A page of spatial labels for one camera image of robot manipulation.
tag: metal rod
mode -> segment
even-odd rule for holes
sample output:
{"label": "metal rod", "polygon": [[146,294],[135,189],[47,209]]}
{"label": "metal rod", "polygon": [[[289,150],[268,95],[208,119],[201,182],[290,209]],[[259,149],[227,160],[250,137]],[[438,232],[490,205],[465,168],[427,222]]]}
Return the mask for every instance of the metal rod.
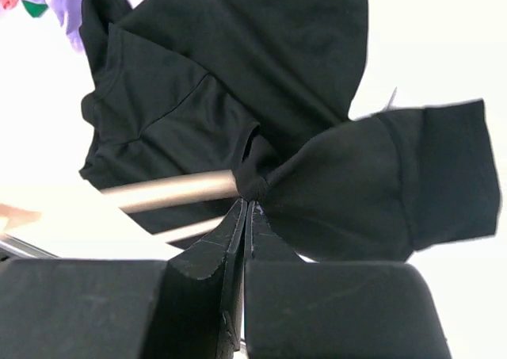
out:
{"label": "metal rod", "polygon": [[5,234],[0,235],[0,249],[18,258],[57,258],[54,254]]}
{"label": "metal rod", "polygon": [[188,226],[174,228],[173,230],[168,230],[165,232],[160,232],[159,234],[153,235],[155,239],[159,242],[164,243],[173,243],[178,242],[180,240],[193,238],[194,236],[204,235],[209,231],[213,231],[215,228],[222,223],[223,216],[219,216],[218,218],[213,218],[209,220],[205,220],[204,222],[190,224]]}
{"label": "metal rod", "polygon": [[102,190],[126,213],[153,208],[236,197],[236,181],[229,170],[146,181]]}

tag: green cloth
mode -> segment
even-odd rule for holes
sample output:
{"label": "green cloth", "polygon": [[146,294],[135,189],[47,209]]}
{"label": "green cloth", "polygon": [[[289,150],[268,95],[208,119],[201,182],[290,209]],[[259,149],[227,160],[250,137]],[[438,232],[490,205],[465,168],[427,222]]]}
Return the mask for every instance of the green cloth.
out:
{"label": "green cloth", "polygon": [[34,4],[25,0],[22,0],[21,2],[23,2],[23,6],[25,7],[26,11],[29,12],[33,18],[42,16],[48,9],[48,6],[46,4]]}

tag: white background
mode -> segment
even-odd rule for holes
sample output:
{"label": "white background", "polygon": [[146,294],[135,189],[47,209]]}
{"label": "white background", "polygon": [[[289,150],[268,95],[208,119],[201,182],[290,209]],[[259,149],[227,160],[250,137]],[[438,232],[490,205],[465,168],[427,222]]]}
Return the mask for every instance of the white background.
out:
{"label": "white background", "polygon": [[[93,90],[52,14],[0,13],[0,182],[78,176],[91,128],[80,101]],[[483,97],[501,187],[507,181],[507,0],[370,0],[368,67],[351,117],[394,104]],[[432,248],[410,262],[432,290],[454,358],[507,358],[507,226],[497,237]]]}

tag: black t-shirt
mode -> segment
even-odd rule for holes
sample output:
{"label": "black t-shirt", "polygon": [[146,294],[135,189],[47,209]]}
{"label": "black t-shirt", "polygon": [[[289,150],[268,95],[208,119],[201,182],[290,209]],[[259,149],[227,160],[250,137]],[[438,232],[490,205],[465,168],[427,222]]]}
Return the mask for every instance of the black t-shirt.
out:
{"label": "black t-shirt", "polygon": [[[96,90],[81,174],[99,189],[232,169],[273,230],[317,259],[405,260],[494,233],[481,101],[348,120],[367,0],[83,0],[82,13]],[[231,202],[132,217],[159,232]]]}

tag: t-shirt seam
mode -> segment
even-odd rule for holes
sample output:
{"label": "t-shirt seam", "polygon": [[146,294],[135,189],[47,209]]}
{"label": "t-shirt seam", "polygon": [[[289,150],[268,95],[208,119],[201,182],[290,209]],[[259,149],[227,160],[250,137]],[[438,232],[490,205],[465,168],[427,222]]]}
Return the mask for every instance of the t-shirt seam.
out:
{"label": "t-shirt seam", "polygon": [[399,199],[399,201],[402,206],[402,212],[403,212],[403,216],[405,219],[406,229],[408,232],[408,234],[407,234],[408,239],[410,241],[410,245],[412,246],[412,248],[414,248],[415,247],[415,245],[414,245],[414,243],[415,243],[415,241],[414,241],[415,226],[414,226],[414,221],[412,220],[412,218],[410,218],[410,213],[406,207],[406,202],[405,202],[405,193],[406,193],[406,168],[405,168],[405,166],[406,165],[403,162],[404,160],[402,159],[402,144],[399,141],[400,136],[396,132],[394,125],[392,125],[391,121],[388,120],[386,117],[384,117],[383,115],[380,114],[377,116],[377,120],[385,128],[387,134],[390,137],[392,145],[395,148],[396,158],[398,161],[398,168],[399,168],[399,183],[400,183],[400,199]]}
{"label": "t-shirt seam", "polygon": [[130,143],[134,143],[138,140],[140,140],[142,137],[143,137],[143,133],[149,128],[151,127],[153,124],[156,124],[158,121],[160,121],[161,119],[163,119],[164,117],[170,115],[172,112],[176,111],[177,109],[180,108],[180,106],[199,88],[200,84],[209,76],[209,73],[207,72],[206,74],[204,74],[204,76],[197,82],[197,84],[189,91],[188,94],[185,95],[185,97],[183,97],[183,99],[181,99],[177,105],[172,108],[170,111],[167,111],[166,113],[163,113],[161,116],[157,117],[155,120],[151,121],[146,127],[144,127],[140,132],[139,132],[139,135],[137,137],[135,137],[134,139],[130,139],[130,140],[127,140],[127,141],[122,141],[122,142],[118,142],[118,143],[103,143],[101,147],[118,147],[118,146],[121,146],[121,145],[128,145]]}
{"label": "t-shirt seam", "polygon": [[[111,40],[110,38],[111,38],[111,32],[108,33],[109,41],[108,41],[108,46],[106,49],[107,57],[106,57],[106,61],[105,61],[105,69],[108,70],[111,67],[111,54],[109,53],[109,49],[110,49],[109,45],[111,43],[117,44],[118,61],[115,65],[115,67],[110,69],[110,71],[112,71],[111,78],[109,79],[109,82],[107,82],[106,85],[104,86],[104,89],[101,89],[101,88],[95,89],[94,93],[96,94],[97,98],[99,98],[99,99],[105,99],[106,97],[108,97],[111,94],[113,88],[115,87],[116,83],[118,82],[118,78],[120,77],[120,73],[122,71],[122,67],[124,64],[124,38],[123,38],[123,35],[120,35],[119,31],[114,31],[113,35],[112,35],[113,40]],[[96,106],[97,106],[97,103],[95,102],[93,105],[94,112],[95,112]]]}

